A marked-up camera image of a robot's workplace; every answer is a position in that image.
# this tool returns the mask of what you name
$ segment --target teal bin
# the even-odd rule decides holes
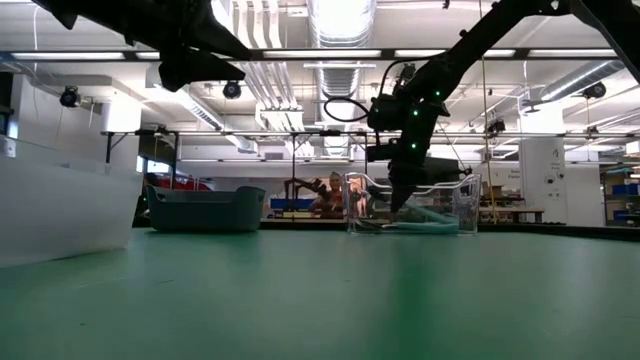
[[[151,227],[159,231],[245,232],[260,227],[265,191],[195,192],[147,187]]]

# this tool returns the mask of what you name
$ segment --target white column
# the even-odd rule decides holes
[[[102,107],[104,130],[113,132],[136,131],[140,129],[142,119],[142,105],[126,96],[111,99]],[[115,144],[120,139],[114,136]],[[139,139],[127,136],[111,151],[111,164],[120,168],[136,170]]]
[[[522,132],[563,133],[562,107],[552,103],[536,113],[520,113]],[[522,196],[527,206],[543,208],[544,222],[567,223],[565,150],[562,138],[520,141]]]

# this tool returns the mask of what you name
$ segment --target black robotic arm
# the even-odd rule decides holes
[[[528,16],[574,14],[596,28],[618,53],[640,82],[640,43],[634,33],[640,28],[640,12],[631,0],[502,0],[449,51],[431,57],[415,76],[393,95],[372,99],[368,125],[376,132],[401,130],[389,144],[367,148],[369,161],[390,160],[393,186],[391,212],[397,212],[426,181],[424,160],[439,116],[449,116],[445,100],[455,91],[463,75],[504,35]]]

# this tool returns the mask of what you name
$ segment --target transparent container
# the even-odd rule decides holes
[[[419,186],[393,216],[390,185],[378,184],[361,173],[348,173],[342,179],[349,232],[475,234],[478,231],[480,175],[469,175],[459,182]],[[371,192],[378,195],[374,198]]]

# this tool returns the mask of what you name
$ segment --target green table surface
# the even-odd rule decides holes
[[[640,359],[640,247],[133,231],[0,270],[0,359]]]

